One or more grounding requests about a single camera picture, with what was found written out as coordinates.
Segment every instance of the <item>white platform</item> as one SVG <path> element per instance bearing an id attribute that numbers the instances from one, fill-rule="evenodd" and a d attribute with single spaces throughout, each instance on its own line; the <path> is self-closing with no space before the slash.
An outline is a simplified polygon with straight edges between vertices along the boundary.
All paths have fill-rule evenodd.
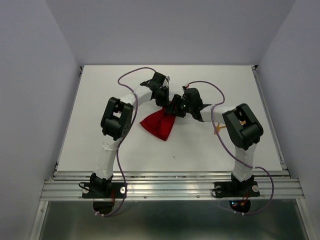
<path id="1" fill-rule="evenodd" d="M 120 98 L 129 93 L 117 84 L 117 79 L 126 72 L 143 67 L 138 65 L 87 65 L 84 67 L 76 95 L 70 123 L 67 129 L 58 171 L 93 171 L 102 146 L 100 121 L 110 97 Z M 182 85 L 205 80 L 219 86 L 224 92 L 224 106 L 246 103 L 250 106 L 264 129 L 257 145 L 254 166 L 270 171 L 281 171 L 267 117 L 250 66 L 215 65 L 153 65 L 157 72 L 170 76 L 170 99 L 182 94 Z M 151 70 L 132 73 L 122 82 L 133 89 L 151 79 Z M 220 93 L 204 83 L 193 84 L 204 104 L 221 101 Z M 148 133 L 140 124 L 145 117 L 159 110 L 152 100 L 138 108 L 138 115 L 126 140 L 120 148 L 120 161 L 124 171 L 138 172 L 186 172 L 186 171 L 232 171 L 234 160 L 225 152 L 210 122 L 198 122 L 188 114 L 176 118 L 167 141 Z M 234 145 L 226 128 L 220 134 L 231 152 Z M 118 171 L 117 161 L 114 170 Z"/>

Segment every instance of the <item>white wall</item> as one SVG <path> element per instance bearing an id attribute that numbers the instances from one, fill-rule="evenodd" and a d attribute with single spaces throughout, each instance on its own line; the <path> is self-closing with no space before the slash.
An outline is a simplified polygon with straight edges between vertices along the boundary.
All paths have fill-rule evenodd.
<path id="1" fill-rule="evenodd" d="M 29 239 L 55 166 L 79 66 L 43 0 L 0 7 L 0 238 Z"/>
<path id="2" fill-rule="evenodd" d="M 297 0 L 258 74 L 286 163 L 320 229 L 320 1 Z"/>
<path id="3" fill-rule="evenodd" d="M 294 0 L 46 0 L 80 64 L 258 64 Z"/>

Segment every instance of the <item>wire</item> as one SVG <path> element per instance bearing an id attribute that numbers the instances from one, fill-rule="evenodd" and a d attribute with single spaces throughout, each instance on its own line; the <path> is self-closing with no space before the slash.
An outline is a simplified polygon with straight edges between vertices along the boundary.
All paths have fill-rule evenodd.
<path id="1" fill-rule="evenodd" d="M 152 70 L 152 71 L 156 72 L 156 70 L 154 70 L 153 68 L 148 67 L 148 66 L 139 67 L 139 68 L 137 68 L 137 69 L 134 69 L 134 70 L 132 70 L 132 71 L 129 71 L 129 72 L 123 74 L 123 75 L 122 75 L 121 77 L 119 77 L 118 80 L 117 80 L 117 83 L 118 83 L 120 86 L 123 86 L 123 87 L 126 87 L 127 89 L 129 89 L 129 90 L 133 93 L 134 98 L 135 98 L 135 111 L 134 111 L 134 116 L 133 116 L 131 125 L 134 124 L 134 122 L 135 122 L 135 120 L 136 120 L 137 113 L 138 113 L 138 106 L 139 106 L 138 96 L 135 94 L 135 91 L 134 91 L 130 86 L 121 83 L 120 80 L 121 80 L 122 78 L 124 78 L 125 76 L 127 76 L 127 75 L 129 75 L 129 74 L 132 74 L 132 73 L 134 73 L 134 72 L 136 72 L 136 71 L 142 70 L 142 69 L 149 69 L 149 70 Z M 124 140 L 126 139 L 126 137 L 127 137 L 127 136 L 125 136 L 125 137 L 120 141 L 119 145 L 117 146 L 117 150 L 116 150 L 116 154 L 115 154 L 115 156 L 116 156 L 116 161 L 117 161 L 118 167 L 119 167 L 119 169 L 120 169 L 120 172 L 121 172 L 121 175 L 122 175 L 122 178 L 123 178 L 123 181 L 124 181 L 124 189 L 125 189 L 125 191 L 124 191 L 124 196 L 123 196 L 123 199 L 122 199 L 120 205 L 118 206 L 118 208 L 117 208 L 116 210 L 114 210 L 113 212 L 110 212 L 110 213 L 104 215 L 104 214 L 100 214 L 99 212 L 93 210 L 96 215 L 101 216 L 101 217 L 104 217 L 104 218 L 105 218 L 105 217 L 111 217 L 111 216 L 115 215 L 115 214 L 120 210 L 120 208 L 122 207 L 122 205 L 123 205 L 124 202 L 125 202 L 125 198 L 127 197 L 127 181 L 126 181 L 126 177 L 125 177 L 124 171 L 122 170 L 122 167 L 121 167 L 121 164 L 120 164 L 120 160 L 119 160 L 119 149 L 120 149 L 121 144 L 122 144 L 122 143 L 124 142 Z"/>
<path id="2" fill-rule="evenodd" d="M 247 203 L 248 199 L 249 199 L 249 192 L 247 191 L 246 192 L 246 200 L 244 202 L 240 203 L 240 205 L 244 206 Z"/>
<path id="3" fill-rule="evenodd" d="M 248 191 L 244 194 L 244 196 L 243 196 L 243 198 L 242 198 L 242 200 L 241 200 L 241 202 L 243 202 L 244 201 L 244 199 L 247 197 L 248 198 Z"/>
<path id="4" fill-rule="evenodd" d="M 116 203 L 116 199 L 115 199 L 115 189 L 112 189 L 111 199 L 112 199 L 112 202 L 115 204 L 115 203 Z"/>
<path id="5" fill-rule="evenodd" d="M 192 81 L 192 82 L 189 82 L 188 85 L 195 84 L 195 83 L 205 83 L 205 84 L 209 84 L 209 85 L 213 86 L 214 88 L 216 88 L 216 89 L 221 93 L 221 95 L 222 95 L 222 101 L 219 102 L 219 103 L 216 103 L 216 104 L 213 105 L 212 108 L 211 108 L 211 121 L 212 121 L 212 125 L 213 125 L 213 128 L 214 128 L 214 131 L 216 132 L 216 135 L 217 135 L 217 137 L 218 137 L 221 145 L 222 145 L 223 148 L 225 149 L 225 151 L 226 151 L 234 160 L 236 160 L 237 162 L 245 165 L 246 167 L 248 167 L 248 168 L 250 168 L 250 169 L 261 169 L 261 170 L 263 170 L 263 171 L 268 175 L 268 177 L 270 178 L 271 187 L 272 187 L 272 188 L 271 188 L 271 195 L 270 195 L 269 201 L 266 203 L 265 206 L 263 206 L 262 208 L 260 208 L 260 209 L 257 210 L 257 211 L 253 211 L 253 212 L 249 212 L 249 213 L 241 213 L 241 212 L 236 212 L 236 211 L 234 211 L 234 213 L 238 213 L 238 214 L 241 214 L 241 215 L 253 215 L 253 214 L 260 213 L 261 211 L 263 211 L 264 209 L 266 209 L 266 208 L 269 206 L 269 204 L 271 203 L 271 201 L 272 201 L 272 199 L 273 199 L 273 197 L 274 197 L 274 193 L 275 193 L 274 180 L 272 179 L 271 174 L 270 174 L 265 168 L 263 168 L 262 166 L 256 166 L 256 167 L 251 166 L 251 165 L 249 165 L 249 164 L 241 161 L 239 158 L 237 158 L 236 156 L 234 156 L 234 155 L 229 151 L 229 149 L 227 148 L 227 146 L 225 145 L 224 141 L 222 140 L 222 138 L 221 138 L 221 136 L 220 136 L 220 133 L 219 133 L 217 127 L 216 127 L 215 118 L 214 118 L 214 109 L 215 109 L 215 107 L 217 107 L 217 106 L 225 103 L 226 97 L 225 97 L 224 93 L 220 90 L 220 88 L 218 88 L 216 85 L 214 85 L 214 84 L 211 83 L 211 82 L 208 82 L 208 81 Z M 217 205 L 217 207 L 230 211 L 230 209 L 224 208 L 224 207 L 222 207 L 222 206 L 218 206 L 218 205 Z"/>
<path id="6" fill-rule="evenodd" d="M 88 192 L 90 191 L 89 188 L 86 188 L 85 186 L 81 186 L 81 184 L 84 184 L 84 182 L 79 182 L 78 185 L 79 185 L 80 188 L 82 188 L 83 190 L 86 190 L 86 191 L 88 191 Z"/>

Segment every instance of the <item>screw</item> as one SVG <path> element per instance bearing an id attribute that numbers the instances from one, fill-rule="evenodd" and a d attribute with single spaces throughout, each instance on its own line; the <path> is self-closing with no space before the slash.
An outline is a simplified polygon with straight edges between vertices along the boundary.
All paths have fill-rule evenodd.
<path id="1" fill-rule="evenodd" d="M 222 192 L 220 189 L 221 189 L 221 186 L 219 186 L 219 185 L 215 187 L 215 191 L 216 191 L 217 193 L 221 193 L 221 192 Z"/>
<path id="2" fill-rule="evenodd" d="M 252 191 L 254 191 L 255 193 L 259 192 L 259 187 L 257 185 L 253 185 Z"/>
<path id="3" fill-rule="evenodd" d="M 120 188 L 120 193 L 121 193 L 121 194 L 125 194 L 125 192 L 126 192 L 126 188 L 125 188 L 124 186 L 122 186 L 122 187 Z"/>

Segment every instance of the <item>red fabric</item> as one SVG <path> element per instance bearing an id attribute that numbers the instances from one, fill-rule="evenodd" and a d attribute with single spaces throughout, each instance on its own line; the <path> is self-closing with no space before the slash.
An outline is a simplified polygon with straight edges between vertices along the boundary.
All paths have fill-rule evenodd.
<path id="1" fill-rule="evenodd" d="M 176 116 L 165 113 L 165 108 L 147 116 L 140 124 L 157 138 L 166 141 L 174 126 Z"/>

